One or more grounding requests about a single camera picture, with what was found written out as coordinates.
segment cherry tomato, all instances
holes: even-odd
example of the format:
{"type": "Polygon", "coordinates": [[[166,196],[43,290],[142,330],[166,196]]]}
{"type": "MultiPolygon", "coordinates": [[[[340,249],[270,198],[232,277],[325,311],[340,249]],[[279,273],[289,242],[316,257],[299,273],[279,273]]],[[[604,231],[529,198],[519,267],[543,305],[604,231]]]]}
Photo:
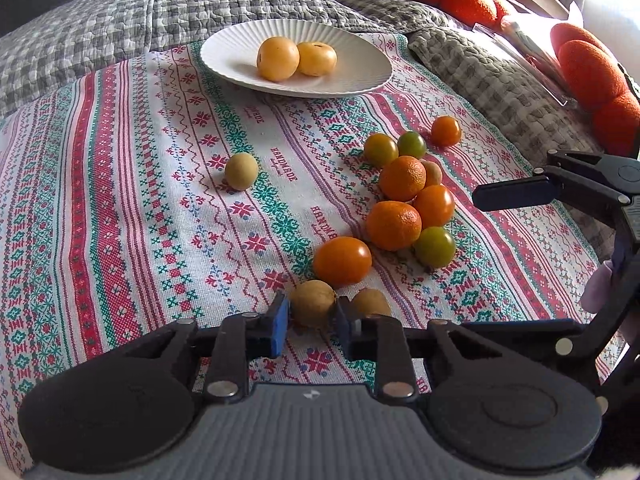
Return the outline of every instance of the cherry tomato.
{"type": "Polygon", "coordinates": [[[460,142],[462,130],[454,117],[438,117],[431,125],[431,142],[435,146],[447,148],[460,142]]]}
{"type": "Polygon", "coordinates": [[[314,272],[333,288],[363,280],[371,268],[366,243],[350,236],[338,236],[320,246],[314,255],[314,272]]]}
{"type": "Polygon", "coordinates": [[[419,191],[414,200],[414,207],[420,213],[422,228],[443,226],[453,218],[456,203],[453,193],[442,184],[427,186],[419,191]]]}
{"type": "Polygon", "coordinates": [[[373,134],[364,143],[364,158],[377,168],[383,168],[398,158],[396,142],[385,134],[373,134]]]}
{"type": "Polygon", "coordinates": [[[416,132],[405,132],[398,139],[398,153],[423,158],[427,152],[427,144],[422,136],[416,132]]]}
{"type": "Polygon", "coordinates": [[[427,227],[414,243],[415,256],[431,269],[448,266],[456,254],[456,241],[444,227],[427,227]]]}

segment pink cloth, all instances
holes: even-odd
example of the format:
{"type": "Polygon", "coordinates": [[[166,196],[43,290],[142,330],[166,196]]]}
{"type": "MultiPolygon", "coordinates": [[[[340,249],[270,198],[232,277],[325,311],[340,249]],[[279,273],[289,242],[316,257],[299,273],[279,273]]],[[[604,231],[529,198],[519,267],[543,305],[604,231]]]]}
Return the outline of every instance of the pink cloth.
{"type": "MultiPolygon", "coordinates": [[[[591,314],[596,314],[607,301],[611,290],[611,276],[613,274],[613,263],[607,260],[591,275],[584,292],[580,298],[580,305],[591,314]]],[[[626,342],[631,343],[638,335],[640,327],[640,313],[631,312],[622,322],[620,333],[626,342]]]]}

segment yellow fruit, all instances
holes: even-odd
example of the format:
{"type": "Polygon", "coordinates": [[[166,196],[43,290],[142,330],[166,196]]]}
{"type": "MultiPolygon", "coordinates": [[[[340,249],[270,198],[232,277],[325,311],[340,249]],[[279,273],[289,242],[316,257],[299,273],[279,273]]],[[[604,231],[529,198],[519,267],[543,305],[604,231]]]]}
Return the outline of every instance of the yellow fruit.
{"type": "Polygon", "coordinates": [[[303,41],[298,44],[298,52],[300,53],[298,70],[305,75],[330,74],[338,61],[333,47],[320,41],[303,41]]]}
{"type": "Polygon", "coordinates": [[[351,306],[363,316],[369,314],[391,316],[391,307],[386,302],[385,295],[376,288],[363,288],[353,297],[351,306]]]}
{"type": "Polygon", "coordinates": [[[409,202],[424,188],[426,180],[427,173],[420,161],[402,155],[382,168],[378,185],[389,200],[409,202]]]}
{"type": "Polygon", "coordinates": [[[296,44],[289,38],[274,36],[264,40],[258,50],[255,65],[258,74],[269,81],[284,81],[291,77],[300,63],[296,44]]]}
{"type": "Polygon", "coordinates": [[[410,247],[422,230],[422,220],[412,206],[404,202],[378,202],[366,219],[371,242],[385,251],[399,251],[410,247]]]}
{"type": "Polygon", "coordinates": [[[377,168],[384,168],[398,158],[398,145],[385,134],[373,134],[364,142],[364,158],[377,168]]]}
{"type": "Polygon", "coordinates": [[[440,167],[430,160],[421,160],[420,162],[427,172],[427,181],[424,183],[424,187],[442,184],[442,170],[440,167]]]}
{"type": "Polygon", "coordinates": [[[249,153],[236,153],[225,166],[226,182],[238,191],[249,189],[258,178],[258,163],[249,153]]]}
{"type": "Polygon", "coordinates": [[[293,319],[309,328],[325,328],[334,303],[334,290],[320,280],[300,283],[289,294],[293,319]]]}

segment round black knob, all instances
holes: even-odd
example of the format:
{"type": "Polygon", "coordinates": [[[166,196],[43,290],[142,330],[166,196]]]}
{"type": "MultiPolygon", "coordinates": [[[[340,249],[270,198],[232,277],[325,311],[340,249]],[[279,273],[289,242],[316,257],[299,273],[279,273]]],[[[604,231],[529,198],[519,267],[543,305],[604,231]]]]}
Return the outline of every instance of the round black knob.
{"type": "Polygon", "coordinates": [[[98,358],[36,386],[18,424],[34,460],[104,473],[163,452],[193,416],[190,392],[153,360],[98,358]]]}
{"type": "Polygon", "coordinates": [[[586,388],[541,365],[476,360],[436,387],[427,416],[459,454],[498,472],[532,474],[585,458],[600,431],[586,388]]]}

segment tangerine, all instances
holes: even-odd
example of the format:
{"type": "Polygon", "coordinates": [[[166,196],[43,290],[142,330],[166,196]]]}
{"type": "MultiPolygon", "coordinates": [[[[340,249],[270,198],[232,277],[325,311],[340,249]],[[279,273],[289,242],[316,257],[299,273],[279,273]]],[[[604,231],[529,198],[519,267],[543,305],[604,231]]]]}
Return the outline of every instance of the tangerine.
{"type": "Polygon", "coordinates": [[[448,148],[462,139],[462,130],[455,117],[438,117],[431,125],[431,142],[441,148],[448,148]]]}
{"type": "Polygon", "coordinates": [[[333,288],[361,282],[371,268],[366,243],[350,236],[338,236],[322,244],[314,255],[316,276],[333,288]]]}
{"type": "Polygon", "coordinates": [[[442,184],[427,186],[415,197],[414,207],[420,213],[422,228],[442,227],[453,218],[456,203],[453,193],[442,184]]]}
{"type": "Polygon", "coordinates": [[[409,202],[426,181],[427,173],[422,163],[413,156],[402,155],[382,168],[378,185],[389,200],[409,202]]]}
{"type": "Polygon", "coordinates": [[[404,202],[378,202],[366,219],[372,243],[385,251],[399,251],[410,247],[422,231],[420,213],[404,202]]]}

